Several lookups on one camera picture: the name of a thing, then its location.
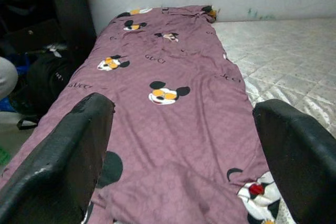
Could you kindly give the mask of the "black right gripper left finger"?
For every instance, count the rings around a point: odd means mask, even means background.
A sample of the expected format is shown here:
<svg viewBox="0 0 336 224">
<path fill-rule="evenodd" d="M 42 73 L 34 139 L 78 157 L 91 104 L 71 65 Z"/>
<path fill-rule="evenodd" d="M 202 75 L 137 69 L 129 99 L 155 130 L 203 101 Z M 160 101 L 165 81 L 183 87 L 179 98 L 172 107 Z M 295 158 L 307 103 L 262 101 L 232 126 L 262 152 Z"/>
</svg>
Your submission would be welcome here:
<svg viewBox="0 0 336 224">
<path fill-rule="evenodd" d="M 1 189 L 1 223 L 81 223 L 100 176 L 114 103 L 92 93 L 67 113 Z"/>
</svg>

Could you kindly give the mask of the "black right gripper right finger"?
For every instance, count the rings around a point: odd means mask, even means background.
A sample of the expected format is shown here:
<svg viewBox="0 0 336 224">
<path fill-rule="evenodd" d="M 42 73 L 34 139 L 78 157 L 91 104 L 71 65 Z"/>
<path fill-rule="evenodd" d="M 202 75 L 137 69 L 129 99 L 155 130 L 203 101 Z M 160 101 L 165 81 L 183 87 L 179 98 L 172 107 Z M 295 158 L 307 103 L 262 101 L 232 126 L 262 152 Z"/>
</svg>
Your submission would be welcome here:
<svg viewBox="0 0 336 224">
<path fill-rule="evenodd" d="M 335 138 L 312 116 L 278 99 L 253 117 L 276 185 L 296 223 L 335 223 Z"/>
</svg>

